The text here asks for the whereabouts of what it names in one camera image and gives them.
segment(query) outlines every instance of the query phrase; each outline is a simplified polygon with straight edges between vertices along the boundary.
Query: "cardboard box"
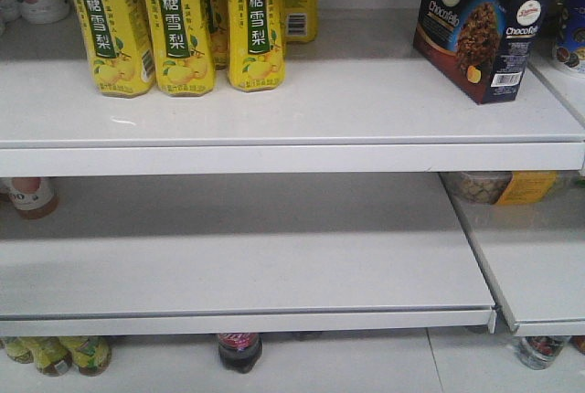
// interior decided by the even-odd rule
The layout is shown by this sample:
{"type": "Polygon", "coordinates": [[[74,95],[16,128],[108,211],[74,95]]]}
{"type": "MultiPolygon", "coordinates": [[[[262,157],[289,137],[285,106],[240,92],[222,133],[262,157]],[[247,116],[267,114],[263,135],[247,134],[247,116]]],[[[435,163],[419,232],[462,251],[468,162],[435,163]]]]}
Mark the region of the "cardboard box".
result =
{"type": "Polygon", "coordinates": [[[414,47],[479,104],[513,101],[551,0],[422,0],[414,47]]]}

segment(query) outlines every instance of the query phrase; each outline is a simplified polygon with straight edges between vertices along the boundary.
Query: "store shelf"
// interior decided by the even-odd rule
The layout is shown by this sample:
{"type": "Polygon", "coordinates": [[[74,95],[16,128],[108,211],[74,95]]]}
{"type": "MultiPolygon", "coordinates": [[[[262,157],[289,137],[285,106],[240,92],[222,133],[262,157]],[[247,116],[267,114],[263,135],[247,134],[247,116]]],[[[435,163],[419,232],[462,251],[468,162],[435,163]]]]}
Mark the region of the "store shelf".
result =
{"type": "Polygon", "coordinates": [[[429,338],[444,393],[583,390],[585,356],[573,345],[567,345],[546,370],[531,370],[516,357],[519,338],[506,332],[504,324],[494,335],[435,328],[429,330],[429,338]]]}
{"type": "Polygon", "coordinates": [[[585,96],[583,96],[585,79],[563,73],[553,66],[553,43],[552,38],[542,38],[536,43],[530,59],[530,68],[585,126],[585,96]]]}
{"type": "Polygon", "coordinates": [[[76,19],[0,38],[0,175],[578,169],[585,128],[530,71],[475,105],[411,47],[416,9],[325,10],[277,90],[99,95],[76,19]]]}
{"type": "Polygon", "coordinates": [[[585,335],[585,190],[526,206],[454,204],[516,335],[585,335]]]}
{"type": "Polygon", "coordinates": [[[435,174],[60,178],[0,212],[0,335],[488,324],[435,174]]]}
{"type": "Polygon", "coordinates": [[[325,332],[304,342],[282,333],[265,334],[263,342],[262,358],[247,375],[221,366],[213,336],[147,335],[118,339],[112,363],[99,377],[71,369],[45,378],[0,355],[0,378],[6,392],[43,393],[575,393],[582,391],[585,373],[585,356],[572,345],[548,369],[529,369],[515,357],[515,338],[505,330],[325,332]]]}
{"type": "Polygon", "coordinates": [[[299,342],[288,334],[263,336],[262,358],[247,375],[225,370],[208,335],[124,337],[99,377],[70,370],[46,379],[32,366],[0,358],[3,390],[62,393],[83,391],[201,391],[257,393],[441,393],[424,330],[324,333],[299,342]]]}

